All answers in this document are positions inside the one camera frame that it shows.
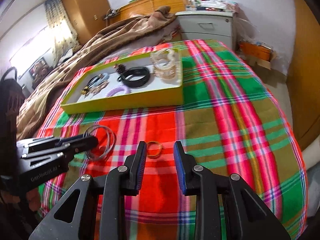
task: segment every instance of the yellow box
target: yellow box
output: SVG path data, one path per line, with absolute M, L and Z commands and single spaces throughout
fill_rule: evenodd
M 140 63 L 146 63 L 151 71 L 151 60 L 150 52 L 143 53 L 131 57 L 127 57 L 121 60 L 117 60 L 105 65 L 98 65 L 86 72 L 78 82 L 73 86 L 73 88 L 68 92 L 61 103 L 61 107 L 67 114 L 79 114 L 79 113 L 89 113 L 107 110 L 117 110 L 117 109 L 129 109 L 129 108 L 144 108 L 144 107 L 154 107 L 154 106 L 179 106 L 183 105 L 183 86 L 182 86 L 182 61 L 181 55 L 178 49 L 173 49 L 176 52 L 176 77 L 170 80 L 162 80 L 151 74 L 150 81 L 147 86 L 141 88 L 131 89 L 132 92 L 126 95 L 115 95 L 109 98 L 98 98 L 85 100 L 84 96 L 80 94 L 80 91 L 85 87 L 88 81 L 99 75 L 100 73 L 107 72 L 110 74 L 110 86 L 116 85 L 114 82 L 111 83 L 114 78 L 118 77 L 115 73 L 113 66 L 118 64 L 125 64 L 128 68 L 135 66 L 145 66 Z M 108 86 L 101 91 L 110 90 Z

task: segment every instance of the brown blanket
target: brown blanket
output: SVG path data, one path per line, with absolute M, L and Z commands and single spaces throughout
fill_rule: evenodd
M 51 98 L 71 82 L 79 69 L 94 65 L 122 46 L 166 27 L 176 19 L 169 11 L 169 6 L 162 6 L 151 15 L 123 20 L 98 32 L 73 57 L 53 70 L 26 99 L 17 117 L 17 139 L 33 136 L 51 109 Z

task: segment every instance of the human hand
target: human hand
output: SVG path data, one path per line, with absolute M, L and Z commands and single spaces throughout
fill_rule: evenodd
M 7 191 L 2 191 L 1 190 L 1 195 L 2 195 L 2 198 L 3 198 L 5 203 L 19 203 L 20 202 L 20 198 L 19 197 L 12 196 Z M 37 188 L 35 188 L 33 190 L 30 190 L 26 194 L 26 198 L 27 198 L 28 203 L 29 203 L 29 208 L 32 211 L 37 211 L 41 207 L 40 194 L 39 194 Z

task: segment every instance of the wooden headboard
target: wooden headboard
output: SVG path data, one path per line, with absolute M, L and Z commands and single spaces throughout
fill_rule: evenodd
M 135 14 L 147 15 L 153 13 L 163 5 L 169 5 L 171 7 L 171 13 L 185 10 L 183 0 L 137 0 L 121 7 L 120 14 L 111 18 L 109 20 L 109 24 L 128 19 L 133 17 Z

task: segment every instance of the blanket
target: blanket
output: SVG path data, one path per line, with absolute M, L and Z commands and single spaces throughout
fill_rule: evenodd
M 161 155 L 147 157 L 140 194 L 125 198 L 128 239 L 192 239 L 195 197 L 185 197 L 179 190 L 173 158 L 173 144 L 180 140 L 185 152 L 212 172 L 240 174 L 296 239 L 306 220 L 306 171 L 299 146 L 275 98 L 252 69 L 221 42 L 167 43 L 131 55 L 163 47 L 181 51 L 183 106 L 67 115 L 60 108 L 63 96 L 94 66 L 81 69 L 68 85 L 38 136 L 70 137 L 101 124 L 115 132 L 116 144 L 105 161 L 93 162 L 85 154 L 77 154 L 67 173 L 39 187 L 42 215 L 79 176 L 107 174 L 135 153 L 139 141 L 155 140 L 163 145 Z M 101 139 L 105 135 L 98 132 L 96 136 Z
M 26 99 L 17 117 L 17 139 L 33 136 L 51 109 L 50 98 L 65 88 L 79 69 L 96 64 L 122 46 L 166 27 L 176 18 L 169 11 L 169 6 L 162 6 L 149 16 L 123 20 L 98 32 L 73 57 L 53 70 Z

